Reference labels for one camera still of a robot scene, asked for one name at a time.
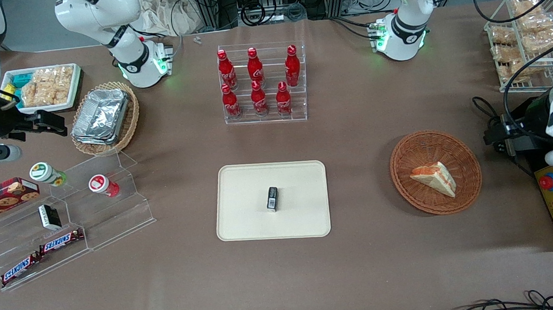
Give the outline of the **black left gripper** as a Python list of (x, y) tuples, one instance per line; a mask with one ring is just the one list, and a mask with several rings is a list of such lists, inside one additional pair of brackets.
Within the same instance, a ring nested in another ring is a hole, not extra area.
[(509, 110), (510, 117), (521, 129), (510, 127), (490, 127), (484, 131), (484, 142), (494, 143), (494, 150), (507, 156), (525, 155), (534, 150), (552, 150), (553, 137), (545, 129), (549, 120), (550, 96), (540, 95), (526, 99), (515, 109)]

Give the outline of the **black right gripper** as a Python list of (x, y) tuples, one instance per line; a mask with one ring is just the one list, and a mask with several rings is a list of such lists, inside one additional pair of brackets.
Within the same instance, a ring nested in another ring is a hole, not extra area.
[(2, 110), (0, 106), (0, 138), (12, 138), (24, 142), (26, 133), (54, 133), (66, 137), (67, 128), (64, 117), (47, 111), (38, 111), (32, 117), (21, 113), (17, 107)]

